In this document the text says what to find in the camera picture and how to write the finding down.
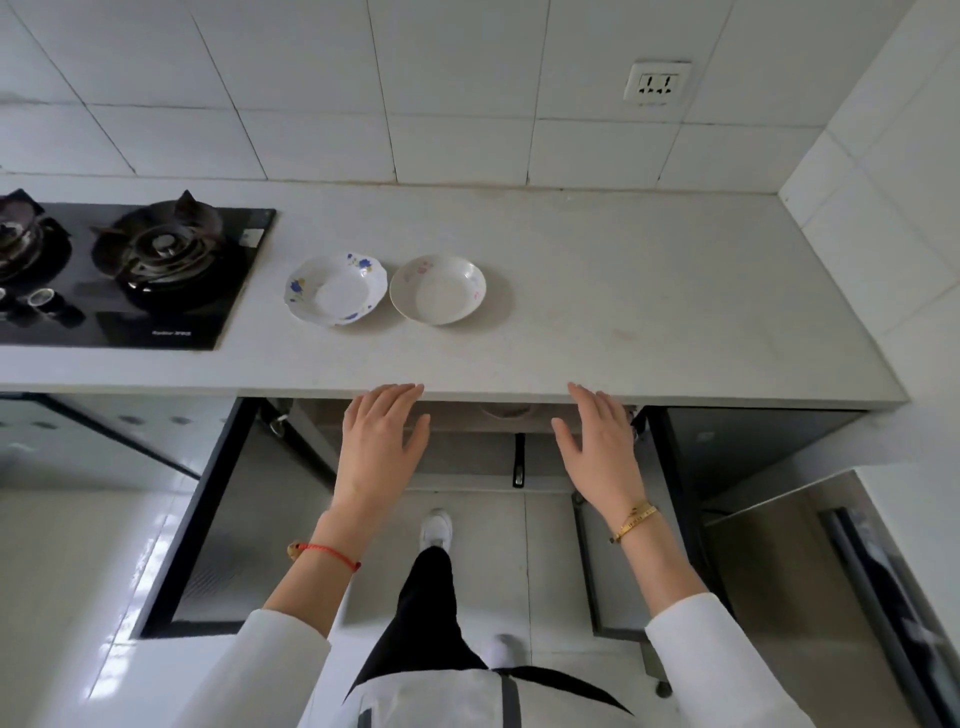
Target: wall socket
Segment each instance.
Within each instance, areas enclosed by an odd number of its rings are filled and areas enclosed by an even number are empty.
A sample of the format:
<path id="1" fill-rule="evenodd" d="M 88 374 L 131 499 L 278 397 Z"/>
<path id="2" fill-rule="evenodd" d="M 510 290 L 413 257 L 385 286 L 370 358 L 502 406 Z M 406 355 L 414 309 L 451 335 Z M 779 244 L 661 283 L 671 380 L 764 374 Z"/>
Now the wall socket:
<path id="1" fill-rule="evenodd" d="M 638 106 L 676 104 L 690 75 L 689 62 L 645 61 L 634 63 L 623 91 L 623 100 Z"/>

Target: blue floral plate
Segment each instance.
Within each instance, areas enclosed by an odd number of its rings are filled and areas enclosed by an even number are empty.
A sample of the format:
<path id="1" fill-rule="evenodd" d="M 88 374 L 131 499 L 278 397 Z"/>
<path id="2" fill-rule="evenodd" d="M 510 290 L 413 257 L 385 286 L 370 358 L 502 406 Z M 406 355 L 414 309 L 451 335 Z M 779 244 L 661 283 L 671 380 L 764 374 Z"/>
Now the blue floral plate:
<path id="1" fill-rule="evenodd" d="M 373 311 L 387 293 L 387 272 L 369 255 L 343 253 L 307 260 L 287 280 L 283 300 L 298 319 L 346 326 Z"/>

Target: foot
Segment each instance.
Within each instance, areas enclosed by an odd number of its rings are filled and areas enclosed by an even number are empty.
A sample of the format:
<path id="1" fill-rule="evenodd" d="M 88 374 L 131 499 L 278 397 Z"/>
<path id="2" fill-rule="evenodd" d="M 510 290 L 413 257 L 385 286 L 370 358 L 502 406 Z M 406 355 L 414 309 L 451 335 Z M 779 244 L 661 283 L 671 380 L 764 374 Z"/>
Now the foot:
<path id="1" fill-rule="evenodd" d="M 443 508 L 430 511 L 420 526 L 420 550 L 424 551 L 431 546 L 439 546 L 447 553 L 450 552 L 450 543 L 453 541 L 453 521 Z"/>
<path id="2" fill-rule="evenodd" d="M 490 669 L 520 667 L 523 662 L 519 640 L 510 635 L 495 635 L 483 647 L 480 659 Z"/>

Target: white bowl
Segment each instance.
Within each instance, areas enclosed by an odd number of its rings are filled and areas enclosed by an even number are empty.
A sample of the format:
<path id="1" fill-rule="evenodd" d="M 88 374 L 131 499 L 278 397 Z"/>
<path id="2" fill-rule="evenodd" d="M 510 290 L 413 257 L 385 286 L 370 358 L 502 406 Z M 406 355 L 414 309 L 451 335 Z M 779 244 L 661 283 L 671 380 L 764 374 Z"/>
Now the white bowl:
<path id="1" fill-rule="evenodd" d="M 370 255 L 343 253 L 307 260 L 287 279 L 283 300 L 298 319 L 346 326 L 373 311 L 387 293 L 387 271 Z"/>
<path id="2" fill-rule="evenodd" d="M 456 255 L 423 255 L 400 268 L 390 281 L 396 310 L 431 326 L 469 316 L 486 295 L 483 272 Z"/>

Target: black pants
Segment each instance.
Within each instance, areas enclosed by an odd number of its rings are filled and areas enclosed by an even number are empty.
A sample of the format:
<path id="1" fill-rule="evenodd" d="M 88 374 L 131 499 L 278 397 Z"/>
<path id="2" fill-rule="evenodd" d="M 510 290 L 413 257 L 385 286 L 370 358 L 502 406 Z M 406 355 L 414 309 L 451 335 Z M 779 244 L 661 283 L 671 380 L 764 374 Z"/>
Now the black pants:
<path id="1" fill-rule="evenodd" d="M 439 546 L 432 546 L 417 557 L 400 590 L 396 616 L 350 690 L 374 677 L 429 669 L 487 669 L 460 634 L 453 568 L 450 557 Z M 497 672 L 627 710 L 608 692 L 557 670 L 506 667 Z"/>

